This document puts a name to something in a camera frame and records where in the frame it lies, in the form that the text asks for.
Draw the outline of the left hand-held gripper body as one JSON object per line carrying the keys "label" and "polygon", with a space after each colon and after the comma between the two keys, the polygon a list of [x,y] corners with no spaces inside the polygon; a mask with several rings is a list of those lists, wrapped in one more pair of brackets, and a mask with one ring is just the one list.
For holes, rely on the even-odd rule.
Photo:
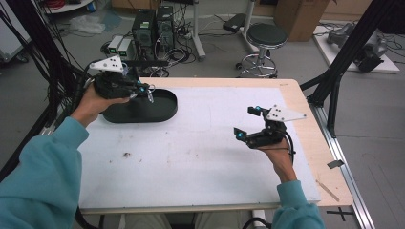
{"label": "left hand-held gripper body", "polygon": [[119,55],[91,63],[92,70],[98,70],[94,77],[95,89],[104,98],[134,98],[141,93],[141,83],[128,76],[128,66]]}

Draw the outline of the black oval tray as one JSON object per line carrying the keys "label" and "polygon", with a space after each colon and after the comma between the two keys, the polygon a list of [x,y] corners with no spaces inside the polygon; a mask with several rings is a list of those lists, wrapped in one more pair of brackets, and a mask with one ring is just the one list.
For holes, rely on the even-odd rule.
{"label": "black oval tray", "polygon": [[156,89],[152,96],[153,102],[146,95],[137,96],[128,103],[110,106],[102,115],[112,123],[152,123],[169,120],[176,114],[178,99],[175,94]]}

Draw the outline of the person's left hand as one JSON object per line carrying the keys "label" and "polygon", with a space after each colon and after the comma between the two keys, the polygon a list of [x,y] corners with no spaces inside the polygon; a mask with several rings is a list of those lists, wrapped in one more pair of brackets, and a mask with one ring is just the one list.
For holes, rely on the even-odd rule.
{"label": "person's left hand", "polygon": [[84,93],[79,105],[72,112],[71,118],[78,121],[82,126],[87,127],[95,121],[98,115],[114,104],[127,103],[129,97],[106,99],[100,96],[93,84],[90,84]]}

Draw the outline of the white power supply unit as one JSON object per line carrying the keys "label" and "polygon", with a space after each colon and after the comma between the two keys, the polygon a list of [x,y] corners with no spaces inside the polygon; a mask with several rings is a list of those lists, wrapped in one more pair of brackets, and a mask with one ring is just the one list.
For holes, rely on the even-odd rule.
{"label": "white power supply unit", "polygon": [[118,54],[118,48],[120,43],[122,42],[123,36],[116,35],[113,37],[109,45],[107,46],[107,50],[109,54]]}
{"label": "white power supply unit", "polygon": [[131,60],[134,57],[132,40],[123,38],[117,51],[122,60]]}

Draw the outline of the white foam mat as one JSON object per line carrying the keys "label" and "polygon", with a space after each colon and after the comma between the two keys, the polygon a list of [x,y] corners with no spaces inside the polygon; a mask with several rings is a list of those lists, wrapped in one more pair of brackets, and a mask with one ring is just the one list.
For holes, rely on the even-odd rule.
{"label": "white foam mat", "polygon": [[161,212],[278,205],[279,178],[267,156],[236,139],[256,133],[248,107],[283,106],[277,88],[174,89],[177,113],[158,123],[116,124],[103,116],[80,146],[79,206],[85,212]]}

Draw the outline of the large black computer tower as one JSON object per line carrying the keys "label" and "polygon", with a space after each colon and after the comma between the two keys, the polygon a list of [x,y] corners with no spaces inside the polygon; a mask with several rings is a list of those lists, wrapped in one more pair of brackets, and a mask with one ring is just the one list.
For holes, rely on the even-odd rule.
{"label": "large black computer tower", "polygon": [[140,9],[132,26],[132,34],[136,43],[138,56],[154,60],[156,42],[156,13],[154,10]]}

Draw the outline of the small black computer tower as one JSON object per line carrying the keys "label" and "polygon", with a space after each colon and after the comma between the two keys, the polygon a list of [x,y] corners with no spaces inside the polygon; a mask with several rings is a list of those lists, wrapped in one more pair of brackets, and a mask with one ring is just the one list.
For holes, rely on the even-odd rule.
{"label": "small black computer tower", "polygon": [[172,6],[159,6],[157,10],[158,43],[165,52],[174,48],[173,13]]}

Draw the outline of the white desk leg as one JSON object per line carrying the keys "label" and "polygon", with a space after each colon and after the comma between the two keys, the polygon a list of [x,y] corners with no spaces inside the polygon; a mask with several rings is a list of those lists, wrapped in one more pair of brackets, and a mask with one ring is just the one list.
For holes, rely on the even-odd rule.
{"label": "white desk leg", "polygon": [[258,52],[258,48],[256,48],[252,44],[250,44],[249,41],[247,40],[247,32],[251,25],[251,19],[252,19],[256,0],[247,0],[247,1],[248,1],[248,4],[247,4],[246,11],[245,11],[245,23],[244,23],[244,26],[242,28],[240,28],[240,31],[241,31],[241,35],[242,35],[245,43],[247,44],[250,52],[256,53],[256,52]]}
{"label": "white desk leg", "polygon": [[193,1],[193,30],[191,32],[194,46],[198,55],[199,61],[204,61],[206,58],[203,44],[199,37],[199,0]]}

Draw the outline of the black round stool chrome base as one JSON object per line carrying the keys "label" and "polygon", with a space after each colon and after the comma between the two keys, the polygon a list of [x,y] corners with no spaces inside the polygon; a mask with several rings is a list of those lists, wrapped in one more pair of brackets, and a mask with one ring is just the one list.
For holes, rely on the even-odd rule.
{"label": "black round stool chrome base", "polygon": [[287,43],[287,34],[275,25],[256,23],[247,30],[246,40],[258,51],[245,56],[236,64],[236,69],[240,70],[239,77],[252,75],[262,78],[276,78],[278,70],[270,52]]}

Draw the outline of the thin wooden stick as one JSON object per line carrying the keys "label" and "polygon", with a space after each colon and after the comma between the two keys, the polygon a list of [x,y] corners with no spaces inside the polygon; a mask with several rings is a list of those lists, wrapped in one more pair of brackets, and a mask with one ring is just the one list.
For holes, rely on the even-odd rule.
{"label": "thin wooden stick", "polygon": [[318,179],[315,180],[317,184],[325,191],[327,192],[335,201],[339,202],[340,198],[332,191],[330,190],[323,182],[319,181]]}

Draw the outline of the brown cardboard box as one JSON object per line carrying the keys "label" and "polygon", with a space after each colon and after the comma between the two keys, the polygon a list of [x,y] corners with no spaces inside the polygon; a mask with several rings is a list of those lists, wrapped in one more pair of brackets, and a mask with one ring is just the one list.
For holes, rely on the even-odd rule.
{"label": "brown cardboard box", "polygon": [[311,39],[330,0],[278,0],[275,24],[288,35],[288,42]]}

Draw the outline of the person's beige trousers legs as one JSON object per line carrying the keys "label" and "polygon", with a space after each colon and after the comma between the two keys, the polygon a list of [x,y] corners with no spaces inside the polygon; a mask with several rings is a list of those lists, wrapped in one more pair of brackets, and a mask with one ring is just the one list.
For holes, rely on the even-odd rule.
{"label": "person's beige trousers legs", "polygon": [[[165,214],[125,215],[118,229],[174,229]],[[191,229],[241,229],[240,213],[202,212],[198,213]]]}

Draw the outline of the grey and black robot device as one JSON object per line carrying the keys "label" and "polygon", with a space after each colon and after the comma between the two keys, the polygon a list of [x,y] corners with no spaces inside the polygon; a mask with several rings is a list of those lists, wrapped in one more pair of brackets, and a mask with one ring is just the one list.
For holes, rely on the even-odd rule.
{"label": "grey and black robot device", "polygon": [[[328,44],[336,44],[339,48],[342,48],[346,41],[352,34],[356,24],[347,23],[343,28],[330,31],[327,38]],[[384,60],[381,58],[387,51],[387,40],[380,38],[377,33],[374,32],[368,39],[366,44],[358,52],[353,60],[358,70],[362,73],[368,73],[374,70]]]}

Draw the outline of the white floor board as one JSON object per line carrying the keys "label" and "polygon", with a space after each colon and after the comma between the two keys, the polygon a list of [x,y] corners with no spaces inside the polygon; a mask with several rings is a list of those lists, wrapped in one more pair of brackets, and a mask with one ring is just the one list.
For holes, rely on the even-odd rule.
{"label": "white floor board", "polygon": [[[317,44],[319,50],[323,54],[327,64],[330,66],[336,55],[340,52],[340,48],[336,44],[329,44],[327,42],[329,31],[323,26],[317,26],[313,39]],[[378,66],[373,69],[373,73],[398,73],[399,68],[395,63],[389,59],[385,54],[381,56],[383,60]]]}

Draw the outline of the black metal frame post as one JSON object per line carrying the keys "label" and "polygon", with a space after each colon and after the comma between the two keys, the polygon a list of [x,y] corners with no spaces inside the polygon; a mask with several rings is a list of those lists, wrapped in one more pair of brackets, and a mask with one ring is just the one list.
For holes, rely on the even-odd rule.
{"label": "black metal frame post", "polygon": [[46,22],[33,0],[5,0],[31,42],[15,28],[0,4],[0,19],[26,49],[41,75],[48,82],[48,123],[59,125],[78,106],[84,83],[90,75],[71,60],[70,52],[56,29]]}
{"label": "black metal frame post", "polygon": [[326,128],[333,138],[336,138],[335,119],[341,79],[361,48],[400,1],[372,0],[331,65],[322,74],[300,85],[302,91],[316,86],[307,98],[314,107],[322,107],[325,99],[330,98]]}

